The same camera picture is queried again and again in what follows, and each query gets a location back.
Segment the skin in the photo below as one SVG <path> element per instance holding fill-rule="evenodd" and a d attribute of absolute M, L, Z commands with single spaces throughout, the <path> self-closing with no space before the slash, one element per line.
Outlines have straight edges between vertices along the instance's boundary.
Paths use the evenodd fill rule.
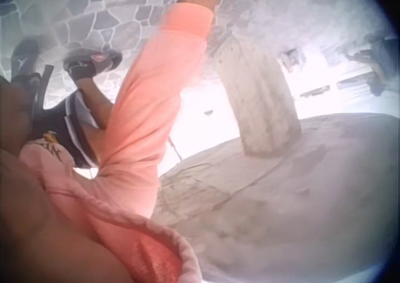
<path fill-rule="evenodd" d="M 217 1 L 180 0 L 211 10 Z M 105 128 L 112 104 L 93 81 L 84 83 L 77 82 L 77 86 Z M 30 107 L 29 97 L 20 86 L 1 84 L 2 279 L 24 283 L 133 282 L 115 256 L 70 224 L 32 171 L 17 159 L 31 128 Z"/>

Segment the foot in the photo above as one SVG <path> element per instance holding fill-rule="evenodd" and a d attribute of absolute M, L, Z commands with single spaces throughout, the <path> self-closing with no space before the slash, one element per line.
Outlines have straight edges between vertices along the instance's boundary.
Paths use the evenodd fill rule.
<path fill-rule="evenodd" d="M 64 60 L 64 70 L 74 82 L 92 79 L 102 72 L 117 68 L 122 59 L 122 54 L 117 51 L 96 52 L 78 49 L 70 52 Z"/>
<path fill-rule="evenodd" d="M 11 82 L 18 76 L 30 77 L 36 72 L 39 43 L 32 38 L 22 40 L 11 56 Z"/>

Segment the concrete pillar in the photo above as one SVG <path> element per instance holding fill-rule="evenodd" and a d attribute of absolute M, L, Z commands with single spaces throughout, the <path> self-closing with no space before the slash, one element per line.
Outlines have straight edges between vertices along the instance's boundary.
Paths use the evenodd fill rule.
<path fill-rule="evenodd" d="M 301 137 L 301 126 L 275 57 L 231 36 L 215 52 L 216 69 L 239 125 L 244 152 L 268 157 Z"/>

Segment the pink sweatshirt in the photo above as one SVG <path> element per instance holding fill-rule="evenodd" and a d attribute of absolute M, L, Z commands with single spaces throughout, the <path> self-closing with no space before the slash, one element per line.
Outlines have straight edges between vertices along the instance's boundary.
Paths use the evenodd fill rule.
<path fill-rule="evenodd" d="M 166 15 L 119 91 L 95 179 L 74 172 L 67 150 L 44 139 L 26 144 L 20 155 L 53 203 L 118 257 L 134 281 L 201 282 L 188 242 L 149 217 L 159 189 L 157 164 L 180 92 L 200 71 L 213 17 L 207 8 L 188 3 L 175 4 Z"/>

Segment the black and white shorts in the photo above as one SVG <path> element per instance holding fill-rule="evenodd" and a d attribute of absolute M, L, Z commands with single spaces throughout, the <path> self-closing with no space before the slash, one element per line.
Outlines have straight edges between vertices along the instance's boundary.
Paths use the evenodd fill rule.
<path fill-rule="evenodd" d="M 72 155 L 75 166 L 81 169 L 98 167 L 98 162 L 84 135 L 81 123 L 98 128 L 82 93 L 77 90 L 57 106 L 46 109 L 33 122 L 28 141 L 54 136 L 56 142 Z"/>

